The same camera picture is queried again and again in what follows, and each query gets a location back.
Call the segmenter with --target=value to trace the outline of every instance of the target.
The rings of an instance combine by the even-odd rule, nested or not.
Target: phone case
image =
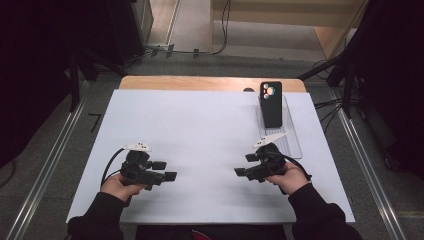
[[[262,82],[259,102],[265,128],[280,128],[283,125],[281,82]]]

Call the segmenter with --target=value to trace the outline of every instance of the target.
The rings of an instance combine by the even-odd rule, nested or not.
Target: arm
[[[106,180],[84,216],[69,220],[69,235],[76,239],[124,239],[119,228],[124,204],[145,185],[123,186],[122,178],[118,174]]]
[[[295,165],[286,163],[285,175],[274,175],[267,180],[290,195],[289,202],[297,218],[292,228],[296,239],[362,239],[355,228],[346,224],[340,207],[327,204]]]

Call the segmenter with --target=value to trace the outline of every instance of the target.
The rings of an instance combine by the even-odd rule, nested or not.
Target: black equipment
[[[234,168],[234,171],[239,177],[247,177],[249,181],[258,180],[258,182],[262,183],[265,181],[266,177],[272,175],[284,175],[286,159],[299,167],[305,174],[305,177],[308,181],[311,180],[312,176],[306,173],[306,170],[303,168],[303,166],[293,158],[283,155],[274,143],[269,143],[260,147],[256,153],[246,155],[246,160],[248,162],[260,161],[259,165],[247,169]],[[283,189],[281,189],[281,187],[279,188],[281,193],[285,195],[286,193],[283,191]]]
[[[153,185],[161,185],[163,182],[173,182],[177,177],[176,172],[165,172],[158,173],[153,171],[147,171],[147,169],[152,170],[164,170],[166,168],[166,162],[152,162],[148,161],[150,155],[144,151],[133,151],[130,150],[127,154],[125,162],[122,163],[122,167],[120,170],[113,172],[108,177],[106,174],[109,170],[110,165],[113,160],[118,156],[120,152],[125,150],[124,148],[119,149],[110,159],[109,163],[106,166],[106,169],[103,173],[102,181],[100,186],[102,186],[106,180],[112,174],[116,172],[120,172],[121,175],[125,178],[123,181],[123,185],[131,185],[131,184],[144,184],[147,187],[144,190],[152,190]],[[125,207],[128,207],[131,202],[131,196],[128,198],[127,202],[125,202]]]

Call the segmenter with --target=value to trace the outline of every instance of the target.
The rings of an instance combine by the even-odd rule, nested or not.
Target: black cable
[[[147,55],[150,55],[152,53],[153,53],[153,51],[149,51],[149,52],[144,53],[141,56],[138,56],[138,57],[133,58],[132,59],[133,61],[130,64],[128,64],[128,66],[124,67],[123,69],[128,69],[129,67],[131,67],[132,65],[134,65],[134,63],[136,63],[139,59],[141,59],[141,58],[143,58],[143,57],[145,57]],[[103,69],[102,68],[102,69],[98,69],[97,71],[98,72],[101,72],[101,73],[104,73],[104,72],[110,72],[111,70],[110,69]]]
[[[335,111],[334,111],[334,113],[333,113],[333,116],[331,116],[330,120],[328,120],[328,122],[327,122],[327,126],[325,126],[325,129],[324,129],[324,135],[327,133],[327,129],[328,129],[328,126],[330,126],[331,121],[333,120],[333,118],[336,116],[337,112],[338,112],[341,108],[342,108],[342,106],[338,106],[338,107],[336,107],[336,108],[335,108]]]
[[[337,108],[341,107],[341,105],[336,106],[333,110],[331,110],[327,115],[325,115],[323,118],[319,120],[320,123],[322,123],[328,116],[330,116],[334,111],[337,111]]]
[[[165,53],[181,53],[181,54],[205,54],[205,55],[216,55],[221,53],[226,47],[227,47],[227,39],[228,39],[228,21],[230,19],[230,10],[231,10],[231,0],[227,0],[227,2],[225,3],[225,7],[224,10],[222,11],[222,17],[221,17],[221,26],[222,26],[222,31],[224,33],[224,43],[222,44],[222,47],[220,50],[216,51],[216,52],[188,52],[188,51],[168,51],[168,50],[162,50],[162,49],[152,49],[149,48],[151,50],[157,50],[158,52],[165,52]],[[225,16],[225,12],[227,11],[227,17],[224,20],[224,16]]]
[[[312,177],[312,175],[309,175],[309,174],[306,172],[305,168],[302,166],[302,164],[300,164],[300,163],[299,163],[298,161],[296,161],[294,158],[291,158],[291,157],[289,157],[289,156],[286,156],[286,155],[284,155],[284,154],[282,154],[282,153],[275,153],[275,152],[267,152],[267,153],[263,153],[263,154],[260,154],[260,155],[261,155],[261,156],[262,156],[262,155],[263,155],[263,156],[266,156],[266,155],[274,155],[274,156],[282,157],[282,158],[284,158],[284,159],[289,160],[289,162],[293,163],[296,167],[298,167],[298,168],[300,168],[300,170],[302,170],[303,174],[305,175],[305,177],[306,177],[306,179],[307,179],[308,181],[311,181],[311,177]]]
[[[342,99],[341,98],[336,98],[327,102],[320,102],[320,103],[315,103],[314,107],[315,109],[320,109],[322,107],[326,107],[328,105],[332,105],[334,103],[342,103]]]
[[[6,178],[6,180],[0,183],[0,188],[4,187],[10,181],[10,179],[12,179],[13,175],[15,175],[16,163],[15,161],[11,161],[10,164],[12,165],[12,171],[9,174],[9,176]]]
[[[227,9],[227,6],[228,6],[227,23],[226,23],[225,29],[224,29],[224,15],[225,15],[225,10]],[[224,10],[222,12],[222,17],[221,17],[222,32],[224,33],[224,43],[222,44],[221,49],[219,49],[217,52],[212,53],[214,55],[221,53],[227,47],[228,19],[230,19],[230,11],[231,11],[231,0],[228,0],[227,3],[225,4]]]
[[[319,61],[315,62],[315,63],[314,63],[314,65],[312,66],[312,69],[314,69],[314,68],[315,68],[315,66],[316,66],[318,63],[320,63],[320,62],[326,62],[326,63],[327,63],[327,60],[326,60],[326,59],[322,59],[322,60],[319,60]],[[320,79],[327,80],[327,78],[325,78],[325,77],[321,77],[320,75],[318,75],[318,73],[317,73],[317,74],[315,74],[315,76],[319,77]]]
[[[118,154],[121,153],[124,150],[125,149],[123,149],[123,148],[119,149],[115,154],[113,154],[112,158],[109,160],[109,162],[108,162],[108,164],[105,168],[105,171],[103,172],[103,177],[102,177],[102,181],[100,182],[100,187],[102,187],[103,183],[105,182],[107,171],[109,171],[109,167],[112,164],[113,160],[115,160],[116,156],[118,156]]]

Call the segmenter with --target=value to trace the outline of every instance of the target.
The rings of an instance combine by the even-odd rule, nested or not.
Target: metal rail
[[[333,99],[340,98],[340,95],[334,90],[330,89],[330,93]],[[395,211],[374,171],[370,159],[365,151],[365,148],[359,138],[359,135],[355,129],[355,126],[351,119],[348,119],[344,111],[339,111],[339,117],[349,138],[349,141],[353,147],[358,163],[364,174],[365,180],[368,183],[371,194],[374,197],[374,201],[377,204],[380,215],[386,225],[387,231],[390,238],[393,240],[407,239],[406,235],[402,230]]]
[[[75,124],[77,123],[81,111],[84,107],[84,104],[87,99],[87,95],[91,90],[92,84],[89,84],[87,81],[84,81],[83,86],[81,87],[81,101],[76,107],[73,113],[70,113],[66,119],[65,124],[62,127],[62,130],[59,133],[59,136],[56,139],[56,142],[53,145],[52,150],[50,151],[49,156],[40,171],[40,174],[37,177],[29,195],[24,201],[24,204],[19,211],[19,215],[13,224],[7,239],[17,240],[22,239],[26,229],[28,228],[29,223],[31,222],[32,217],[35,214],[41,198],[43,197],[44,192],[46,191],[47,185],[50,182],[50,179],[54,173],[54,170],[57,166],[57,163],[62,156],[62,152],[66,147],[66,144],[71,136]]]

